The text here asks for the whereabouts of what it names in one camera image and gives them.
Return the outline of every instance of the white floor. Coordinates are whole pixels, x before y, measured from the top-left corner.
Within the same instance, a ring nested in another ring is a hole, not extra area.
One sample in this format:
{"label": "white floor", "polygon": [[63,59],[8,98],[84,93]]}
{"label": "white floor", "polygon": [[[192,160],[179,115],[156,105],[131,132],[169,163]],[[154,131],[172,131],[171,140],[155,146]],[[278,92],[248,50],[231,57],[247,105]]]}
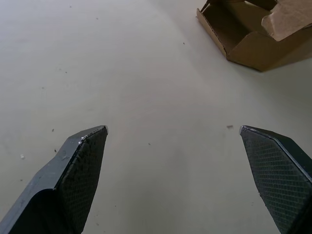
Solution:
{"label": "white floor", "polygon": [[279,233],[238,130],[312,156],[312,60],[227,62],[195,17],[204,1],[0,1],[0,218],[68,136],[105,124],[84,233]]}

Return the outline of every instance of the brown cardboard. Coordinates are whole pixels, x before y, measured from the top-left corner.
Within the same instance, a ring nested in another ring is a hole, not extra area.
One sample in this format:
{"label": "brown cardboard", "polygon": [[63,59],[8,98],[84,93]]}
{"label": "brown cardboard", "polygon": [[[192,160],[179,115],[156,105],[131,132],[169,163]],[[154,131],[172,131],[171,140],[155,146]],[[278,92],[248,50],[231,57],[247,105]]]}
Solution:
{"label": "brown cardboard", "polygon": [[[197,10],[199,22],[227,60],[266,71],[312,57],[312,27],[302,26],[283,40],[276,41],[262,26],[262,21],[278,3],[275,0],[250,2],[208,0],[201,11]],[[274,32],[281,35],[276,27]]]}
{"label": "brown cardboard", "polygon": [[276,41],[289,37],[311,23],[311,0],[278,0],[272,13],[262,20],[262,26]]}

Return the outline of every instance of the black plastic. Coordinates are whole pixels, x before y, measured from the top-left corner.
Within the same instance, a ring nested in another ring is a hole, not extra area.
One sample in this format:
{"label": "black plastic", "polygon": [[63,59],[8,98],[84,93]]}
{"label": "black plastic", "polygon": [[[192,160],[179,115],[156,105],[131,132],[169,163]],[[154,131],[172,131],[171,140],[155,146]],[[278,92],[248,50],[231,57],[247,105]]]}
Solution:
{"label": "black plastic", "polygon": [[106,126],[69,137],[0,223],[0,234],[80,234],[98,185]]}
{"label": "black plastic", "polygon": [[312,233],[312,159],[290,138],[242,126],[256,187],[282,234]]}

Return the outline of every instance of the open cardboard box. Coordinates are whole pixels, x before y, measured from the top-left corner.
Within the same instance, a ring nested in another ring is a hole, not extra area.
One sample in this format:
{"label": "open cardboard box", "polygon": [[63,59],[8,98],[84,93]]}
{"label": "open cardboard box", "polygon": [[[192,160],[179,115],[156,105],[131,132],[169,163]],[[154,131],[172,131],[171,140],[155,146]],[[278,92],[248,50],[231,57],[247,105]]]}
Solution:
{"label": "open cardboard box", "polygon": [[312,0],[208,0],[197,17],[229,61],[267,71],[312,57]]}

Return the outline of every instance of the textured grip pad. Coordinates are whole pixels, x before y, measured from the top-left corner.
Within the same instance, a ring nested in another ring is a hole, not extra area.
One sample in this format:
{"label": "textured grip pad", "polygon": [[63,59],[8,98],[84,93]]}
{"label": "textured grip pad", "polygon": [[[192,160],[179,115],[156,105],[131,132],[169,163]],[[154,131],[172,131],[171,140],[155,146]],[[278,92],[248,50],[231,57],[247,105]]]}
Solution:
{"label": "textured grip pad", "polygon": [[84,139],[57,187],[67,222],[76,234],[83,231],[98,186],[106,131]]}
{"label": "textured grip pad", "polygon": [[[258,130],[243,126],[240,133],[256,187],[280,232],[297,233],[310,209],[311,178],[270,132]],[[287,146],[295,144],[284,138]]]}

